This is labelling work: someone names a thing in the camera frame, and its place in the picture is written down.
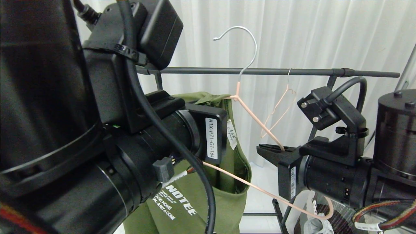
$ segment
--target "white backdrop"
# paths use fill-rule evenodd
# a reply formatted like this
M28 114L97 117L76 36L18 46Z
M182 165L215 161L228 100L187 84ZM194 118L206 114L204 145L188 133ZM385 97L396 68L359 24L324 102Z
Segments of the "white backdrop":
M95 10L114 1L83 0ZM171 67L244 67L252 58L253 43L242 30L229 32L212 41L231 26L250 29L258 42L258 57L251 67L261 68L352 68L402 72L416 44L416 1L414 0L171 0L184 29ZM78 19L81 40L89 31ZM413 65L410 78L416 75ZM237 75L163 74L163 87L170 94L207 91L235 92ZM339 78L335 88L347 78ZM156 90L153 76L140 76L145 92ZM369 77L363 115L372 132L377 99L394 91L398 79ZM280 99L286 85L297 99L311 89L326 85L327 77L244 75L240 96L265 120ZM359 86L344 93L355 104ZM272 121L286 110L293 96L287 95ZM247 158L262 166L256 146L273 141L260 139L261 128L241 106L233 105L238 138ZM272 131L285 146L304 144L312 124L293 105ZM318 135L334 139L334 127Z

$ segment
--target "green garment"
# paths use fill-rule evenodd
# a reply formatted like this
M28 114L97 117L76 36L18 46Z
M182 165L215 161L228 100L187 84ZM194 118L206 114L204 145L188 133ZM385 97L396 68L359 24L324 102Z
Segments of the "green garment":
M186 102L196 101L195 104L225 109L234 125L231 100L223 100L228 96L206 92L177 95ZM178 163L175 174L183 172L188 166L185 160ZM227 141L227 152L220 167L247 181L251 180L250 165L238 140L234 150ZM204 168L214 187L215 232L240 233L238 225L244 212L248 186L212 168ZM126 234L204 233L207 213L205 189L197 173L193 173L171 183L153 199L148 199L124 221L124 229Z

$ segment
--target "bolt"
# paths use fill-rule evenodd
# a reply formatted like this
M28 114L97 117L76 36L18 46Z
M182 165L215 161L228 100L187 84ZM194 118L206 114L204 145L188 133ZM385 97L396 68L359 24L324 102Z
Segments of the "bolt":
M403 93L400 91L394 92L394 97L403 97Z
M405 106L406 108L408 108L408 109L411 109L411 108L415 108L415 107L416 107L416 103L415 103L415 102L410 101L410 102L406 102L406 103L404 104L404 106Z

